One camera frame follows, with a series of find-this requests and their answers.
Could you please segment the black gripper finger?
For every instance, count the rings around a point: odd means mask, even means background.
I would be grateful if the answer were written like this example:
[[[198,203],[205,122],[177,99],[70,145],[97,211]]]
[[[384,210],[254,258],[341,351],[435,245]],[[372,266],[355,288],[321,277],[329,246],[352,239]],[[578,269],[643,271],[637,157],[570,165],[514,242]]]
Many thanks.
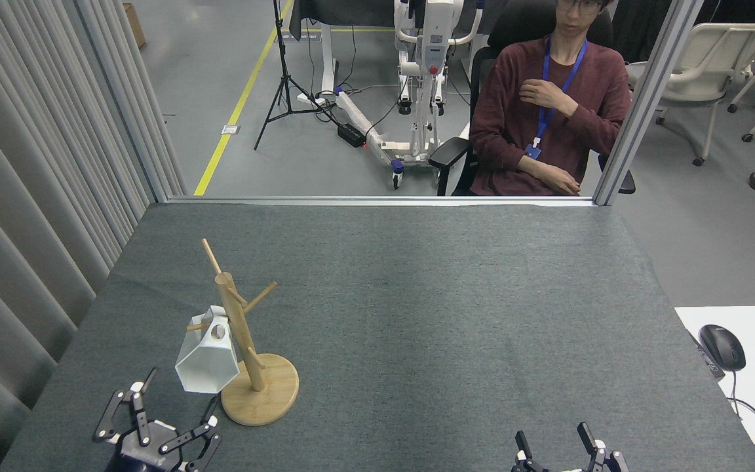
[[[576,430],[590,455],[589,463],[581,471],[629,471],[623,453],[606,448],[602,440],[595,439],[585,422],[579,422]]]
[[[512,472],[516,471],[547,471],[543,466],[533,459],[532,452],[528,448],[528,440],[524,431],[518,431],[515,434],[515,443],[518,447],[516,451],[515,463]]]

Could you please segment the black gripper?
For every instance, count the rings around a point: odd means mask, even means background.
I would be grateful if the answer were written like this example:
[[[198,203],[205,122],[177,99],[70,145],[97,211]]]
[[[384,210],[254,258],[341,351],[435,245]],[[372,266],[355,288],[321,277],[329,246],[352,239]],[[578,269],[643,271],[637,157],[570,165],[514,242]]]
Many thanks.
[[[144,395],[157,372],[157,367],[152,368],[146,380],[132,383],[126,391],[118,389],[108,402],[93,435],[95,441],[115,445],[105,471],[204,471],[218,449],[222,441],[214,415],[218,395],[209,401],[201,424],[185,433],[162,422],[149,422]],[[135,419],[135,427],[124,434],[117,432],[113,422],[123,404],[130,406]],[[204,439],[201,453],[197,459],[183,461],[181,448],[195,439]]]

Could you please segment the person's right hand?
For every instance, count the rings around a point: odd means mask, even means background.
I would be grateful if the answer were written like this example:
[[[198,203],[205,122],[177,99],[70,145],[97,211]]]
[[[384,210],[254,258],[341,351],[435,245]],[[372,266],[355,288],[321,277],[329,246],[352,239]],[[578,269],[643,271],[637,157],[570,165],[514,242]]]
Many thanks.
[[[537,179],[563,196],[579,196],[581,192],[581,184],[569,172],[554,165],[542,163],[537,171]]]

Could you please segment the person's left hand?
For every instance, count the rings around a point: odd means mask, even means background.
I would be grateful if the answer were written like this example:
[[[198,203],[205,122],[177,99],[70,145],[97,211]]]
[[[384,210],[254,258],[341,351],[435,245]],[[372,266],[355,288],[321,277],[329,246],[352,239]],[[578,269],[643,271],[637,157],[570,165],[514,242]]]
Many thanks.
[[[551,81],[542,79],[528,79],[519,90],[520,99],[528,104],[554,109],[564,117],[571,117],[578,108],[578,102],[570,98],[560,87]]]

